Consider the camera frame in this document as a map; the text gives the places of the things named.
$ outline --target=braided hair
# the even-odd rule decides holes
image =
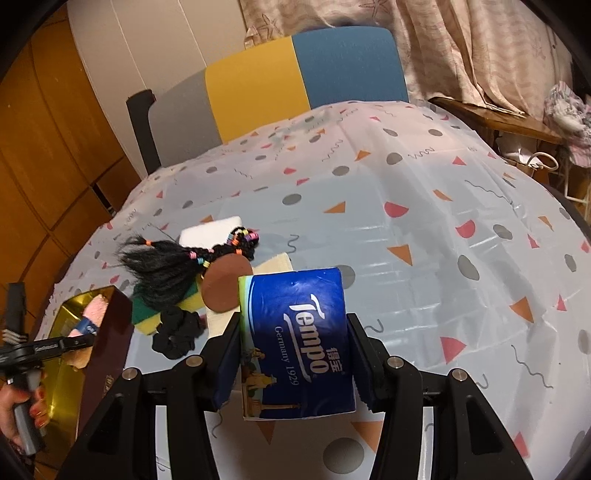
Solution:
[[[137,235],[121,245],[118,257],[138,280],[137,295],[160,312],[180,302],[195,278],[203,277],[214,260],[238,254],[252,261],[258,239],[256,232],[243,226],[235,228],[225,244],[209,249],[183,247],[171,240],[150,241]]]

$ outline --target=screw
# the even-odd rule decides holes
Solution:
[[[388,366],[392,368],[402,368],[404,366],[404,360],[399,356],[391,356],[388,358]]]
[[[461,368],[455,368],[452,371],[452,377],[458,380],[459,382],[463,382],[465,379],[468,378],[468,374]]]
[[[185,360],[188,367],[198,367],[203,363],[203,358],[200,355],[191,355]]]
[[[126,368],[125,370],[123,370],[121,376],[125,380],[133,380],[135,377],[138,376],[138,371],[136,368]]]

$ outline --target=black scrunchie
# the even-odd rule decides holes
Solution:
[[[195,348],[195,339],[203,333],[197,313],[169,307],[160,314],[162,323],[152,338],[152,350],[177,360]]]

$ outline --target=green sponge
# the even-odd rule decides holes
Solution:
[[[189,312],[196,312],[205,306],[201,298],[201,293],[197,291],[196,283],[191,285],[183,299],[177,305]],[[136,288],[134,288],[132,295],[131,323],[145,335],[152,335],[156,331],[156,327],[160,324],[160,312],[148,307],[140,296],[137,295]]]

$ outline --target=wall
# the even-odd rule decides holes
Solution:
[[[96,97],[140,176],[146,175],[125,101],[156,97],[244,49],[238,0],[70,0],[70,25]]]
[[[7,284],[24,281],[30,329],[58,270],[138,182],[62,8],[0,83],[0,314]]]

